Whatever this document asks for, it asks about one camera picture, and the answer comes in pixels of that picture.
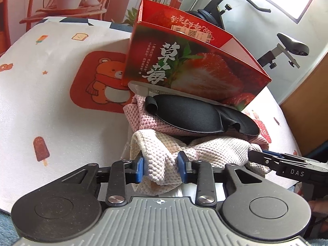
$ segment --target metal screw head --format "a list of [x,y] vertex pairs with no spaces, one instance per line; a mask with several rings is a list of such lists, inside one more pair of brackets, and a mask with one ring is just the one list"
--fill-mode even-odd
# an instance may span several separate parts
[[212,203],[214,202],[214,198],[209,195],[202,195],[198,198],[198,201],[200,201],[201,203]]
[[232,9],[231,5],[229,5],[229,4],[226,4],[224,7],[225,7],[226,10],[228,10],[228,11]]
[[114,203],[114,204],[119,204],[125,201],[124,197],[120,196],[120,195],[113,195],[108,197],[108,201],[110,203]]
[[269,65],[269,67],[270,67],[271,69],[275,68],[276,66],[277,66],[276,63],[270,63],[270,65]]

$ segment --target red cardboard box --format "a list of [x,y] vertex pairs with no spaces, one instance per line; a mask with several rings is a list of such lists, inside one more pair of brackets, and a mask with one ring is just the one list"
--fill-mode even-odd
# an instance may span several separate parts
[[122,84],[130,81],[242,110],[271,79],[230,33],[178,9],[142,0]]

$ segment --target finger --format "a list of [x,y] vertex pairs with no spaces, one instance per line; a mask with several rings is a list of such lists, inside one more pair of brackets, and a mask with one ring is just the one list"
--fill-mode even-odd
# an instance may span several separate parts
[[309,201],[312,212],[328,214],[328,200]]
[[328,223],[323,222],[321,227],[320,227],[320,232],[326,232],[326,231],[328,231]]

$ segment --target chinese characters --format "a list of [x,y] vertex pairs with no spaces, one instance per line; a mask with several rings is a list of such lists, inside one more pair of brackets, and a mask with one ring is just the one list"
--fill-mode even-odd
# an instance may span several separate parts
[[171,69],[168,60],[175,61],[175,56],[178,54],[177,49],[180,49],[180,45],[176,42],[174,44],[165,43],[163,48],[161,48],[161,55],[158,57],[159,62],[153,65],[153,68],[147,71],[147,76],[142,76],[147,78],[148,82],[152,84],[157,84],[160,81],[166,79],[165,71]]
[[148,44],[146,52],[145,52],[145,57],[142,60],[142,63],[140,65],[140,71],[139,74],[141,74],[142,70],[147,71],[149,62],[150,62],[150,57],[153,56],[154,50],[155,50],[156,44],[152,44],[151,42]]
[[179,16],[179,17],[171,16],[171,22],[181,23],[183,27],[195,29],[197,31],[201,31],[201,29],[203,29],[202,32],[212,34],[212,32],[207,27],[201,26],[199,22],[195,24],[194,22],[190,22],[189,19],[185,19],[183,16]]

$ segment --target gray gripper plate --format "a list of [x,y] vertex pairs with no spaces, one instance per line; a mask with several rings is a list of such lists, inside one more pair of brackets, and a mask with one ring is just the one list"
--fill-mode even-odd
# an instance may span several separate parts
[[57,243],[21,238],[14,246],[305,246],[296,237],[280,243],[245,239],[228,229],[215,210],[189,198],[134,197],[122,207],[108,208],[98,223],[80,237]]

